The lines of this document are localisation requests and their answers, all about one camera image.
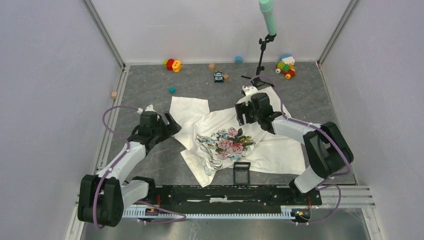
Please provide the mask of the white floral t-shirt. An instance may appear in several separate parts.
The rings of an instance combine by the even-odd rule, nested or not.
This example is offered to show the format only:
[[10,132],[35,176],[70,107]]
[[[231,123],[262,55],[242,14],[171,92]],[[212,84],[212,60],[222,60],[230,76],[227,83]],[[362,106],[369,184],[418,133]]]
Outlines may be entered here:
[[[299,175],[306,169],[299,142],[262,130],[256,122],[239,125],[234,107],[210,111],[206,99],[174,96],[169,112],[181,126],[174,135],[185,147],[180,154],[202,187],[235,162],[250,162],[250,170],[270,174]],[[204,166],[213,170],[211,176]]]

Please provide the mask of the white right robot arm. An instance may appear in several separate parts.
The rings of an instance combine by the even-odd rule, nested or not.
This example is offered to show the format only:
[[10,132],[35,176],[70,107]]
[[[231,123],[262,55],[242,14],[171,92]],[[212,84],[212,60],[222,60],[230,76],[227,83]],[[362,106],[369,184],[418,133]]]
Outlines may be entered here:
[[328,121],[324,124],[307,123],[275,111],[269,96],[257,92],[246,96],[235,105],[239,125],[258,123],[262,130],[288,137],[304,145],[309,167],[289,184],[289,199],[302,204],[309,192],[318,189],[329,177],[342,176],[341,169],[349,174],[354,155],[338,126]]

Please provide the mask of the blue round block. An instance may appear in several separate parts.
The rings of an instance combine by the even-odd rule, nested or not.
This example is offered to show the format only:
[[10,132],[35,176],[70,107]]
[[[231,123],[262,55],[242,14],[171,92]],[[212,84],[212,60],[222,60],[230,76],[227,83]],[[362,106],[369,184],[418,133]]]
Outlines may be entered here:
[[235,64],[241,64],[241,63],[243,63],[243,62],[244,62],[244,60],[243,60],[243,58],[242,58],[241,56],[237,55],[237,56],[234,58],[233,62],[234,62]]

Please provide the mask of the black brooch box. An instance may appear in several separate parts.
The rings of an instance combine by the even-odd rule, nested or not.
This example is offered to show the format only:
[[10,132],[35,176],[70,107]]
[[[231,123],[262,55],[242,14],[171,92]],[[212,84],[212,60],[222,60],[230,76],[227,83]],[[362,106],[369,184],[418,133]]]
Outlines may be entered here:
[[235,186],[249,186],[251,184],[250,178],[250,162],[234,162],[233,163],[233,184]]

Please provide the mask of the black tripod stand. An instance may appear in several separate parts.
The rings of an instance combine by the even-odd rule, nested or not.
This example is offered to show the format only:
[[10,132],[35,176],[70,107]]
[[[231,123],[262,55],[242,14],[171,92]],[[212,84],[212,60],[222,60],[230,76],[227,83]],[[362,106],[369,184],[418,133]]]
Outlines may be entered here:
[[260,77],[260,74],[261,74],[262,71],[265,70],[265,67],[262,66],[262,62],[263,62],[264,52],[267,48],[267,44],[273,42],[275,40],[276,36],[277,36],[276,34],[274,34],[274,35],[267,34],[264,39],[260,38],[258,40],[258,44],[260,45],[260,57],[259,57],[259,62],[258,62],[257,68],[256,68],[255,77],[249,77],[249,76],[241,75],[242,78],[250,80],[251,84],[256,88],[262,87],[264,85],[268,85],[268,86],[271,86],[271,87],[275,86],[273,83],[263,81]]

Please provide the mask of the teal foam microphone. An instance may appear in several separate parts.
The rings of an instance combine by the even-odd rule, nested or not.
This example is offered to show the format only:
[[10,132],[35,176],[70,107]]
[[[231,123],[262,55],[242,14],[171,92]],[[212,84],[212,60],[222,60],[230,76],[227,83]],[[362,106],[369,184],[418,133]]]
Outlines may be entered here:
[[259,0],[259,9],[263,15],[268,34],[275,37],[277,35],[277,26],[273,14],[274,2],[272,0]]

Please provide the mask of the colourful brick toy car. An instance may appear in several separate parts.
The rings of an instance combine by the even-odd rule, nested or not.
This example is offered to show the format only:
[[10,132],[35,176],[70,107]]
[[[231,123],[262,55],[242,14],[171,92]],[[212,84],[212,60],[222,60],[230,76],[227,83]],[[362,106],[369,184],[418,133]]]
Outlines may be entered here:
[[277,74],[283,74],[286,79],[291,79],[296,76],[296,70],[294,67],[295,59],[290,55],[284,55],[280,58],[280,62],[275,66],[275,72]]

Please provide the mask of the tan wooden cube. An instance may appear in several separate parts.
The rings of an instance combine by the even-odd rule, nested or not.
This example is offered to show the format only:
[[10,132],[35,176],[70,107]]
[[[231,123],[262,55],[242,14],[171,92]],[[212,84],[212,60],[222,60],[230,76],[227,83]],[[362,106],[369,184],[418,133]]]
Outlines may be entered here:
[[215,71],[215,68],[216,68],[216,65],[214,63],[210,63],[208,65],[208,70],[211,71],[211,72]]

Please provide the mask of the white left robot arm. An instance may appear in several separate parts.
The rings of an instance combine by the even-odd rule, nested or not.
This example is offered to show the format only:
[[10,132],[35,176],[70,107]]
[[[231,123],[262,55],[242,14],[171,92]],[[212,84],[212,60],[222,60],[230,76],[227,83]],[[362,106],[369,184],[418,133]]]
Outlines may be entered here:
[[127,184],[133,168],[159,143],[181,130],[181,126],[168,112],[160,115],[145,110],[139,124],[126,138],[123,149],[105,168],[96,174],[85,175],[80,182],[77,218],[99,228],[115,227],[124,211],[138,201],[153,203],[157,198],[154,179],[136,176]]

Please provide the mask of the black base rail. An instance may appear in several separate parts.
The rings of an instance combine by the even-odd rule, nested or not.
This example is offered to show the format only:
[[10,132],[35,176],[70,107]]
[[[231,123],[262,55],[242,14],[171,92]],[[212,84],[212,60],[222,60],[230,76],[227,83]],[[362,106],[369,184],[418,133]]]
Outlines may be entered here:
[[319,191],[294,193],[287,185],[158,185],[144,201],[181,214],[277,214],[282,206],[322,205]]

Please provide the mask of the black blue robot toy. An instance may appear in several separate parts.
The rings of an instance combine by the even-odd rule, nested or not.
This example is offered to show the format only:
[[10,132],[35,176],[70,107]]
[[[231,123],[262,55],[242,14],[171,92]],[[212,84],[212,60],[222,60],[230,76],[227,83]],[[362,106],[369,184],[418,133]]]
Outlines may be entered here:
[[224,82],[224,74],[222,71],[215,71],[213,74],[213,80],[215,83],[223,83]]

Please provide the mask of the teal small cube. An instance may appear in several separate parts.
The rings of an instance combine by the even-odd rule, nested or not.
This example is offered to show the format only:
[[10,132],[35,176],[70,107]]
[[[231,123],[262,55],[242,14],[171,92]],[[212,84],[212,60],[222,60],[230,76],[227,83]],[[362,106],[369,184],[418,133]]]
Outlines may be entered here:
[[177,91],[177,89],[175,87],[170,87],[168,90],[171,94],[175,94],[176,91]]

